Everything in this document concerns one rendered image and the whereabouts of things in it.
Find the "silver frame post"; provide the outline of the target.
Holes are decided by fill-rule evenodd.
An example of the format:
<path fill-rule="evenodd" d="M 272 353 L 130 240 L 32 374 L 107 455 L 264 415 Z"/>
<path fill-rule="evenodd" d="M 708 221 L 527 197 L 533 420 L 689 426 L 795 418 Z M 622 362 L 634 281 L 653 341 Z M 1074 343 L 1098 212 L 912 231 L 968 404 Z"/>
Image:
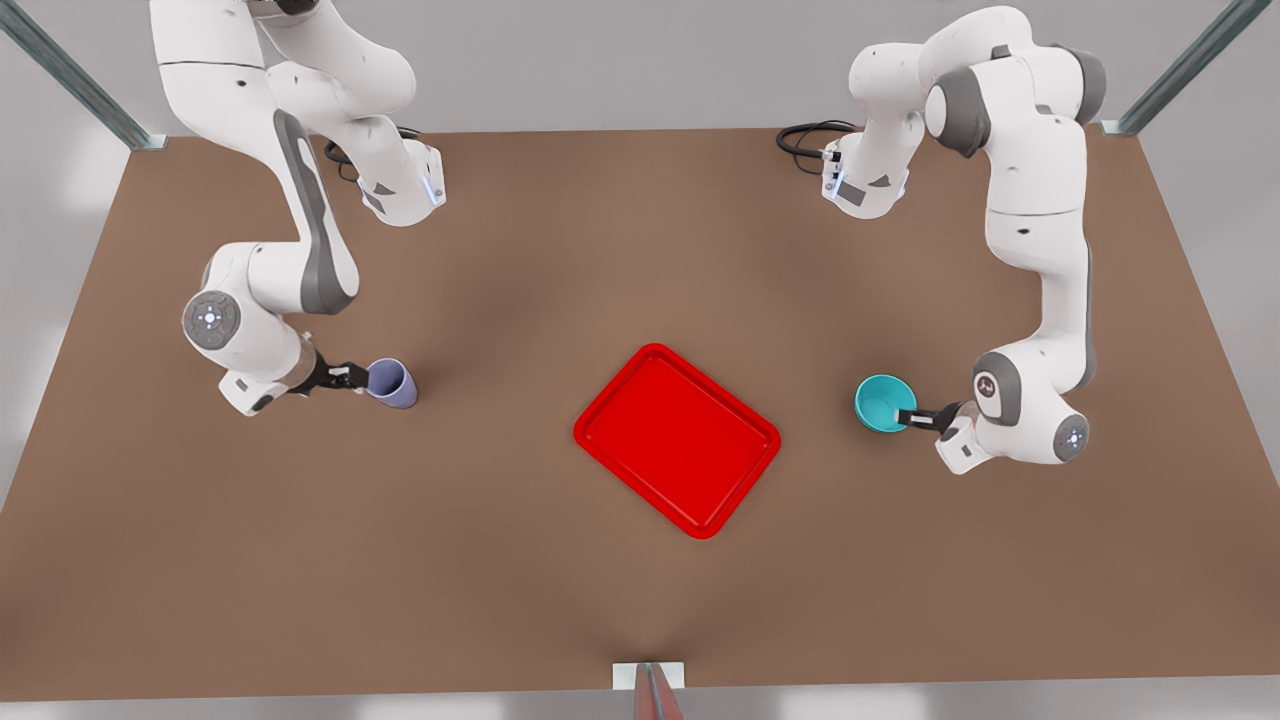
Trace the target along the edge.
<path fill-rule="evenodd" d="M 1138 136 L 1229 47 L 1274 0 L 1230 0 L 1161 76 L 1117 118 L 1102 120 L 1107 136 Z"/>
<path fill-rule="evenodd" d="M 686 687 L 684 662 L 613 664 L 612 678 L 632 694 L 632 720 L 686 720 L 675 693 Z"/>
<path fill-rule="evenodd" d="M 0 29 L 131 151 L 160 151 L 165 135 L 147 132 L 15 0 L 0 0 Z"/>

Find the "red tray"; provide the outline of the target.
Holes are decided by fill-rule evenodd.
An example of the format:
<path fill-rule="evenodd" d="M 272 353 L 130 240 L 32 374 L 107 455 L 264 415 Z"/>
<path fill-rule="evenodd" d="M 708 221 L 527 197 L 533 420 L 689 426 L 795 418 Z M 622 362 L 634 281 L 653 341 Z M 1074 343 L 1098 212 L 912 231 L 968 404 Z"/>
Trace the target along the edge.
<path fill-rule="evenodd" d="M 662 343 L 573 424 L 577 445 L 686 536 L 717 536 L 782 447 L 777 428 Z"/>

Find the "teal bowl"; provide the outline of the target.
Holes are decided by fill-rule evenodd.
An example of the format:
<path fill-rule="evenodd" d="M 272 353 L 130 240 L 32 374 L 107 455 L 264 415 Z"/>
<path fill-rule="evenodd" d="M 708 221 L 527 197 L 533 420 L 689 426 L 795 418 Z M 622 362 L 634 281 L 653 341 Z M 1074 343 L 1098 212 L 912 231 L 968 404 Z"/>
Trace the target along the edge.
<path fill-rule="evenodd" d="M 896 433 L 908 428 L 899 420 L 899 413 L 914 413 L 916 397 L 913 388 L 896 375 L 876 374 L 858 386 L 854 407 L 858 419 L 868 429 Z"/>

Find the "lavender cup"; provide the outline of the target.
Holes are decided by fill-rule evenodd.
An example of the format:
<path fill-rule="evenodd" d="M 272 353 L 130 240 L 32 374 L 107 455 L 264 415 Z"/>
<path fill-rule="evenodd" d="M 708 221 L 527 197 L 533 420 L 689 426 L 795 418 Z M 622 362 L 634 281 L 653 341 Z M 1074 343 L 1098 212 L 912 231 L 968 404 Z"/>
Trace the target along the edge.
<path fill-rule="evenodd" d="M 367 366 L 366 392 L 396 409 L 412 407 L 419 398 L 417 386 L 408 369 L 394 357 L 381 357 Z"/>

